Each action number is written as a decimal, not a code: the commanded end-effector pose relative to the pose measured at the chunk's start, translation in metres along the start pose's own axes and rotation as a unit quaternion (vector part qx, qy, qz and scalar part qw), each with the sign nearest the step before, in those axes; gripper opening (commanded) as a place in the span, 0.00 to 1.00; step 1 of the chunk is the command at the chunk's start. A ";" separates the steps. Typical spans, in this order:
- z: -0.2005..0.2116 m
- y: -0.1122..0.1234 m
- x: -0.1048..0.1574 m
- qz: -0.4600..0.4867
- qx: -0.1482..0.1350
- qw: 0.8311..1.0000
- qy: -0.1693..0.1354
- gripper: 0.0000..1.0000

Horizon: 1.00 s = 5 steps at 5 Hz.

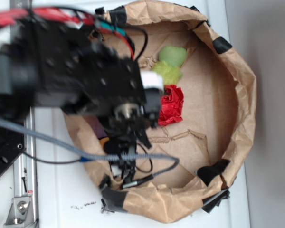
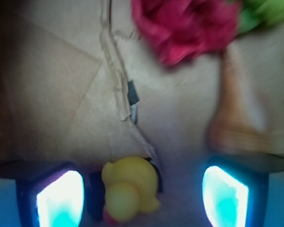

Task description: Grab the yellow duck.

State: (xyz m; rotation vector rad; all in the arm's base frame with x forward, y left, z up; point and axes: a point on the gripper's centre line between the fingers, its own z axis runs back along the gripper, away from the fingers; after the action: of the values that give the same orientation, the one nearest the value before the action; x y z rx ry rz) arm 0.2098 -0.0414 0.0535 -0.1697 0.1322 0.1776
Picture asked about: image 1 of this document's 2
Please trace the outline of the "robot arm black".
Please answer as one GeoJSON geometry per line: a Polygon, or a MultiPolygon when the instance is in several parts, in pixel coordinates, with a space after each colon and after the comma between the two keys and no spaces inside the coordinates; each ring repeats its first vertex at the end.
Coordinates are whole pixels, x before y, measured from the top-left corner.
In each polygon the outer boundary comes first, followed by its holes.
{"type": "Polygon", "coordinates": [[[31,107],[96,116],[111,137],[151,144],[162,86],[143,85],[138,63],[65,24],[20,19],[0,49],[0,118],[20,122],[31,107]]]}

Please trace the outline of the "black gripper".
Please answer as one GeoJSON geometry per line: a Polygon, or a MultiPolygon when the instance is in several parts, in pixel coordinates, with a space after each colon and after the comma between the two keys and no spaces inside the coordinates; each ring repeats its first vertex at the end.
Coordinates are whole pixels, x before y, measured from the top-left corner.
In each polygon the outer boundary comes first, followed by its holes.
{"type": "Polygon", "coordinates": [[[97,110],[88,112],[97,116],[107,136],[120,147],[139,141],[151,148],[146,130],[158,125],[163,78],[141,72],[137,61],[119,58],[113,48],[100,43],[83,50],[80,59],[92,62],[88,91],[97,110]]]}

